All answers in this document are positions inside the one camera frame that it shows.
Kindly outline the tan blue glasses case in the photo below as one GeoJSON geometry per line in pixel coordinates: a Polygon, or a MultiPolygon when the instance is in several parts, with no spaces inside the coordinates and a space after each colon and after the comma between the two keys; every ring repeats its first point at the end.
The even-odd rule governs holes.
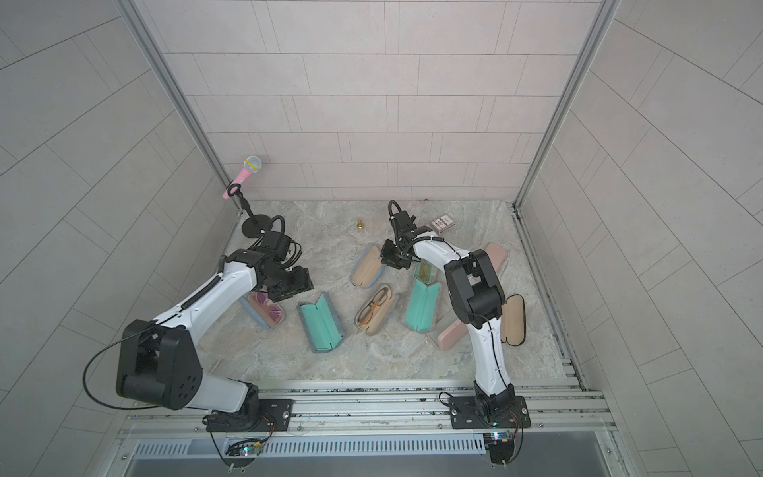
{"type": "Polygon", "coordinates": [[[353,272],[351,284],[353,286],[368,289],[380,278],[385,265],[381,259],[381,249],[377,244],[370,244],[360,256],[353,272]]]}

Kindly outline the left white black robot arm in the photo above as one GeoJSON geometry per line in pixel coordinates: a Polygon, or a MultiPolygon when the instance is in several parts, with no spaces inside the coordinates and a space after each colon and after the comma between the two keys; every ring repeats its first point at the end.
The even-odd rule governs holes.
{"type": "Polygon", "coordinates": [[[154,319],[134,320],[114,342],[119,349],[115,391],[140,409],[210,409],[241,413],[256,386],[203,369],[197,346],[211,326],[240,298],[263,291],[274,302],[309,291],[302,247],[284,229],[267,225],[248,248],[221,256],[215,273],[192,294],[154,319]]]}

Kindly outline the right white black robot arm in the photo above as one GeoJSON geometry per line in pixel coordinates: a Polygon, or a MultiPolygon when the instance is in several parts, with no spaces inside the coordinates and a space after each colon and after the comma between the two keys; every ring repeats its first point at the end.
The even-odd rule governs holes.
{"type": "Polygon", "coordinates": [[[451,306],[473,347],[477,409],[484,419],[496,421],[516,403],[516,394],[500,335],[507,298],[486,250],[452,246],[432,228],[417,226],[395,200],[387,203],[387,212],[393,238],[383,244],[381,262],[401,270],[423,260],[444,273],[451,306]]]}

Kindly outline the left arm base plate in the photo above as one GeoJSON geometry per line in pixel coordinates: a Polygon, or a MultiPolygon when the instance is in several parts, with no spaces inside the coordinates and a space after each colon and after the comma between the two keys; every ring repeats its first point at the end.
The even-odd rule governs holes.
{"type": "Polygon", "coordinates": [[[251,399],[236,413],[213,411],[203,423],[212,432],[287,431],[293,406],[293,399],[251,399]]]}

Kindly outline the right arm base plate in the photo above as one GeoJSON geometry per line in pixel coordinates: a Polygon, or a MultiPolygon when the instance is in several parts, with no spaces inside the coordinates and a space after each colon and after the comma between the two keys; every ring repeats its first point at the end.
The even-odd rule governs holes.
{"type": "Polygon", "coordinates": [[[449,419],[454,429],[517,430],[532,426],[524,397],[496,401],[484,397],[448,397],[449,419]]]}

